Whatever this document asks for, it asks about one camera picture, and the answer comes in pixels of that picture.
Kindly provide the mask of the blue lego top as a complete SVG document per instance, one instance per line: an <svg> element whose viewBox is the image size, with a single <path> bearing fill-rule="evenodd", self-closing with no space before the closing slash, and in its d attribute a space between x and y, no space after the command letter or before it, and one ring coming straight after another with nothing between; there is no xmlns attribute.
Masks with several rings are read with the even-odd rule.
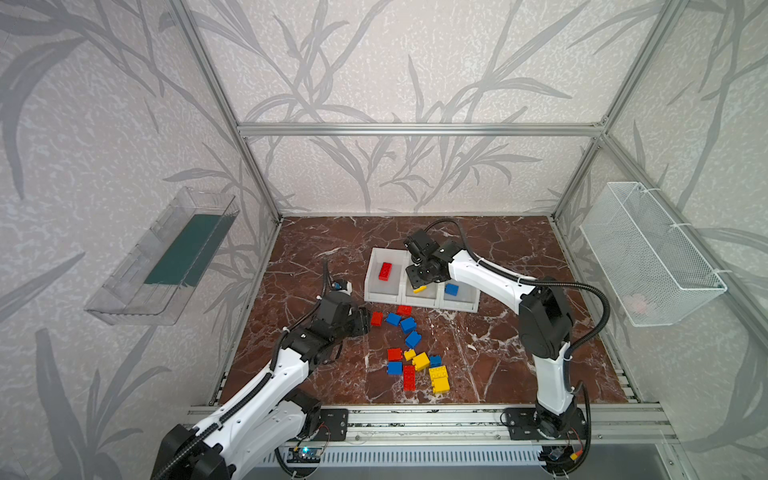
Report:
<svg viewBox="0 0 768 480"><path fill-rule="evenodd" d="M386 317L386 319L385 319L385 321L388 324L391 324L393 326L398 326L400 324L401 320L402 320L402 317L400 315L395 314L395 313L390 313Z"/></svg>

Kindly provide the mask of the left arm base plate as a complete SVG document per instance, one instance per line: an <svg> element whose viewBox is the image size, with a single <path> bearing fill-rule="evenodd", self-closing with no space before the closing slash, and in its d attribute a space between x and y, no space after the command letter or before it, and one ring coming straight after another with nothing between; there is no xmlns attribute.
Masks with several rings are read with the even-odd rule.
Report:
<svg viewBox="0 0 768 480"><path fill-rule="evenodd" d="M345 408L321 408L310 412L298 436L301 440L341 442L347 437L350 411Z"/></svg>

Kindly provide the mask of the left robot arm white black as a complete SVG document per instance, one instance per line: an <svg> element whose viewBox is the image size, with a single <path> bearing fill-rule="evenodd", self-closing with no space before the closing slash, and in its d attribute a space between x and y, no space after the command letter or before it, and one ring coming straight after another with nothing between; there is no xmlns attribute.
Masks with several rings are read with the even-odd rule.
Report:
<svg viewBox="0 0 768 480"><path fill-rule="evenodd" d="M152 478L241 479L285 442L315 434L320 402L300 386L346 339L368 334L371 322L371 311L345 291L319 297L283 329L269 362L227 403L165 435Z"/></svg>

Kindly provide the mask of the small red lego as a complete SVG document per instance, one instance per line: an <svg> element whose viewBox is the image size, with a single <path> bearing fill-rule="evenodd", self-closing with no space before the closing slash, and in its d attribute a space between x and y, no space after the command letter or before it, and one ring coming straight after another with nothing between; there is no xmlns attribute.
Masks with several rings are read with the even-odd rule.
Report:
<svg viewBox="0 0 768 480"><path fill-rule="evenodd" d="M371 325L378 327L381 326L384 320L384 315L382 312L374 312L371 319Z"/></svg>

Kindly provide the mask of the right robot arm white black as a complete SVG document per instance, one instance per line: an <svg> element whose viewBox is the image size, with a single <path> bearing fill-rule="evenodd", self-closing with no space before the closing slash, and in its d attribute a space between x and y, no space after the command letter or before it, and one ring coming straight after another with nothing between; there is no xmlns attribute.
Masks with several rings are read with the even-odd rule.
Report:
<svg viewBox="0 0 768 480"><path fill-rule="evenodd" d="M407 236L404 245L413 261L406 268L413 289L456 280L493 297L518 316L520 341L536 368L537 417L557 427L565 424L576 410L569 362L576 350L607 325L611 307L604 292L581 282L516 273L480 257L465 245L453 241L440 244L425 230ZM568 290L588 292L602 305L598 322L576 340L572 338L574 320Z"/></svg>

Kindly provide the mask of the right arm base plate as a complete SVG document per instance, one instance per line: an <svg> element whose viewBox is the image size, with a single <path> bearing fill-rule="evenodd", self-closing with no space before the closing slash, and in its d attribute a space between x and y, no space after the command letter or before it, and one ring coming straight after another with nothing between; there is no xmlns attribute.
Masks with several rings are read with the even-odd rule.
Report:
<svg viewBox="0 0 768 480"><path fill-rule="evenodd" d="M510 407L502 411L499 421L511 440L565 441L571 437L585 440L589 426L580 408L552 416L538 412L535 407Z"/></svg>

